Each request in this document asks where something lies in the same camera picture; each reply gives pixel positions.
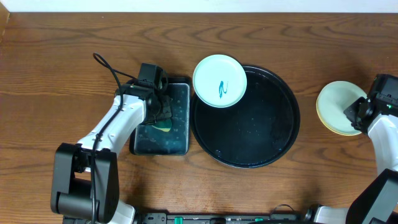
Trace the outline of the yellow plate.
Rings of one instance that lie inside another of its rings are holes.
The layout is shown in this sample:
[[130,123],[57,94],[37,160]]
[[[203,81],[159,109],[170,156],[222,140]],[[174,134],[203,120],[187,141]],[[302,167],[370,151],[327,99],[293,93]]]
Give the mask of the yellow plate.
[[342,135],[342,136],[357,136],[357,135],[361,134],[361,132],[358,131],[358,130],[354,130],[354,131],[352,131],[352,132],[348,132],[348,133],[347,133],[347,132],[341,132],[341,131],[339,131],[339,130],[335,130],[335,129],[331,128],[331,127],[330,127],[329,125],[327,125],[326,122],[323,120],[323,118],[322,118],[322,116],[321,116],[321,114],[320,114],[320,111],[319,111],[319,109],[318,109],[318,105],[316,105],[316,110],[317,110],[317,115],[318,115],[318,117],[319,117],[321,123],[322,123],[327,129],[329,129],[331,132],[333,132],[333,133],[335,133],[335,134]]

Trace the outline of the pale green plate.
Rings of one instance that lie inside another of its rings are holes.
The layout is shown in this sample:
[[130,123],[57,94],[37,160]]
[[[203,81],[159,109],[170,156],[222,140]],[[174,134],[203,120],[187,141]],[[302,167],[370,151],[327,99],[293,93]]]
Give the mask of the pale green plate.
[[344,115],[344,110],[360,97],[365,98],[366,93],[357,85],[346,81],[335,81],[321,90],[316,105],[327,125],[348,133],[355,129]]
[[215,108],[235,105],[245,94],[247,76],[243,66],[227,55],[210,55],[193,72],[193,88],[202,102]]

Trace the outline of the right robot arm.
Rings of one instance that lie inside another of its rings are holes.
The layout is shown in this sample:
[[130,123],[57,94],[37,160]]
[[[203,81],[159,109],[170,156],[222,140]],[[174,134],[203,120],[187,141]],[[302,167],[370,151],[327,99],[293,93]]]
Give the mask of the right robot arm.
[[349,208],[320,205],[308,219],[313,223],[397,223],[397,100],[375,93],[360,98],[345,115],[370,138],[377,177]]

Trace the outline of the round black tray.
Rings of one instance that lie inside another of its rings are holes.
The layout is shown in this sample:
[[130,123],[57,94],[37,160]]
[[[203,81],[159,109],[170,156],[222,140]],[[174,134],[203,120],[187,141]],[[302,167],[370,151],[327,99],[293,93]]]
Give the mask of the round black tray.
[[262,67],[245,65],[248,88],[228,108],[214,108],[193,95],[190,127],[201,148],[231,167],[253,169],[281,158],[300,129],[300,110],[281,77]]

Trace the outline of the green yellow sponge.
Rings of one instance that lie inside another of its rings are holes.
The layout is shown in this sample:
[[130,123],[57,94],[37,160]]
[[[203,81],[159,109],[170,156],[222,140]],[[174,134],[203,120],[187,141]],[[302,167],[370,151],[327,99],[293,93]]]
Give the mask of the green yellow sponge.
[[172,121],[170,118],[156,121],[153,125],[153,128],[163,131],[165,133],[169,132],[172,128]]

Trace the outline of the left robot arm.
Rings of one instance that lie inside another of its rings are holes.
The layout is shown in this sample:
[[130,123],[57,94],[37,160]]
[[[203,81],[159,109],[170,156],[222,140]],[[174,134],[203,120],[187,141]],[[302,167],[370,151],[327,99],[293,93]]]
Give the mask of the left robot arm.
[[171,116],[167,87],[167,82],[145,81],[120,85],[97,126],[76,144],[58,147],[50,198],[53,213],[91,223],[119,218],[119,153],[140,124]]

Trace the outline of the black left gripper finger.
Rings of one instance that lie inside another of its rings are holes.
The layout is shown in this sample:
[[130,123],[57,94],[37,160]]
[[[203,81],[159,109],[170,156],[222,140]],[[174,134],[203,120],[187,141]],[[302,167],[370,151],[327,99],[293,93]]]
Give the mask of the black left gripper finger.
[[161,103],[157,95],[150,95],[146,99],[146,124],[156,122],[161,111]]
[[167,95],[162,95],[160,97],[162,112],[160,114],[160,120],[169,119],[172,117],[171,110],[171,98]]

